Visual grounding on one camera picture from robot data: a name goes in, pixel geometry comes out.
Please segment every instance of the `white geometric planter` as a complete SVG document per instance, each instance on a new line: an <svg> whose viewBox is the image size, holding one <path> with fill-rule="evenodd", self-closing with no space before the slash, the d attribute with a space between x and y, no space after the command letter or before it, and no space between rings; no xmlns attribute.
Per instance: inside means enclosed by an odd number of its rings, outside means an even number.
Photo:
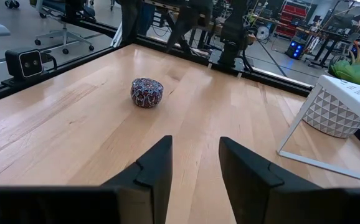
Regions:
<svg viewBox="0 0 360 224"><path fill-rule="evenodd" d="M360 117L324 89L303 120L313 128L338 138L348 138L360 128Z"/></svg>

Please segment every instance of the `wooden table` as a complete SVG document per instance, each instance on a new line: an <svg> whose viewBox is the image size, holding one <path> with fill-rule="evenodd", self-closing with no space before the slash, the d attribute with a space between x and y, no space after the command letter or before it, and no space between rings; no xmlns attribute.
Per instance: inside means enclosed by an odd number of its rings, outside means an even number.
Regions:
<svg viewBox="0 0 360 224"><path fill-rule="evenodd" d="M164 86L158 107L130 99L132 80ZM360 180L276 153L304 97L130 45L0 100L0 185L99 185L173 135L167 223L235 223L219 164L228 136L323 187ZM284 150L360 172L360 142L301 123Z"/></svg>

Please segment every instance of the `concrete floor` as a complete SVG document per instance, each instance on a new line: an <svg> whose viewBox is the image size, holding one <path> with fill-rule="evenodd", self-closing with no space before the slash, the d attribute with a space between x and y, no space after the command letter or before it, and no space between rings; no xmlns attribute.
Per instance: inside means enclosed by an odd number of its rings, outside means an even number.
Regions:
<svg viewBox="0 0 360 224"><path fill-rule="evenodd" d="M62 46L60 46L62 44L60 38L41 39L42 45L36 46L34 44L36 35L44 34L52 29L61 29L62 25L53 19L40 18L39 13L29 5L29 0L18 1L21 4L19 9L7 9L4 2L0 1L0 24L11 31L11 36L0 37L0 82L11 78L3 61L4 53L9 49L19 47L51 49L58 64L90 54L91 51L88 50L87 44L74 42L67 47L70 53L64 55ZM114 7L114 11L111 12L109 5L110 0L95 1L94 9L97 21L118 27L121 22L120 8ZM93 44L95 51L107 48L111 42L111 38L105 35L80 27L68 25L68 30L87 38ZM170 33L167 27L151 27L147 36L168 40ZM200 30L197 30L193 47L197 46L200 33ZM187 39L190 36L191 32L186 34ZM282 53L286 51L289 43L287 40L278 38L273 38L273 42L267 44L255 42L247 49L246 55L253 60L253 64L257 68L314 85L324 70L319 67L308 67L307 63L303 63L303 60L293 60ZM223 43L220 42L219 38L216 38L212 39L211 45L222 47Z"/></svg>

